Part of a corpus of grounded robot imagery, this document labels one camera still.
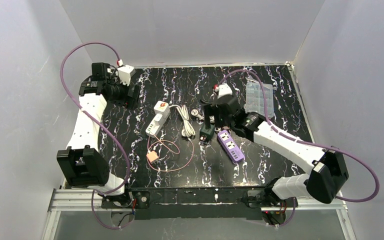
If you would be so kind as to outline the white tiger power strip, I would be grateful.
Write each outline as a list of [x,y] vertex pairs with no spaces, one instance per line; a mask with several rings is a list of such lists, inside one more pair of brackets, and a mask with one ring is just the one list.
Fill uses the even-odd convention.
[[145,133],[150,138],[155,138],[170,115],[170,107],[167,102],[159,100],[153,107],[155,116],[149,123]]

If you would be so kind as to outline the white USB charger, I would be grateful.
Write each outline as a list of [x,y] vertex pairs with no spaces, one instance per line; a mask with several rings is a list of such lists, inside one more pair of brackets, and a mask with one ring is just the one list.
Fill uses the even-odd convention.
[[152,121],[154,122],[155,126],[160,126],[162,120],[163,120],[163,115],[161,113],[158,113],[155,115]]

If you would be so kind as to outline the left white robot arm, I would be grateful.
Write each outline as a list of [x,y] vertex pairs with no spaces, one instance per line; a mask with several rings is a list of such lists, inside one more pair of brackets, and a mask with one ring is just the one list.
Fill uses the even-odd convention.
[[68,184],[76,188],[89,188],[108,196],[124,194],[124,179],[111,173],[108,162],[99,153],[99,132],[108,101],[134,109],[140,88],[131,82],[135,68],[118,68],[104,62],[91,65],[92,74],[79,88],[76,123],[65,149],[57,152],[57,162]]

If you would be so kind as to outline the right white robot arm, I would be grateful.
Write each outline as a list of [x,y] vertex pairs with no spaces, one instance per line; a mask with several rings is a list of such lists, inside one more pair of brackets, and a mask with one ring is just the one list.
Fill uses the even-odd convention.
[[305,144],[288,132],[277,128],[263,115],[246,112],[237,97],[225,95],[214,102],[200,101],[204,117],[214,116],[217,127],[228,127],[237,136],[270,148],[298,165],[303,174],[277,177],[260,194],[266,205],[275,205],[295,197],[312,197],[330,204],[349,178],[342,153]]

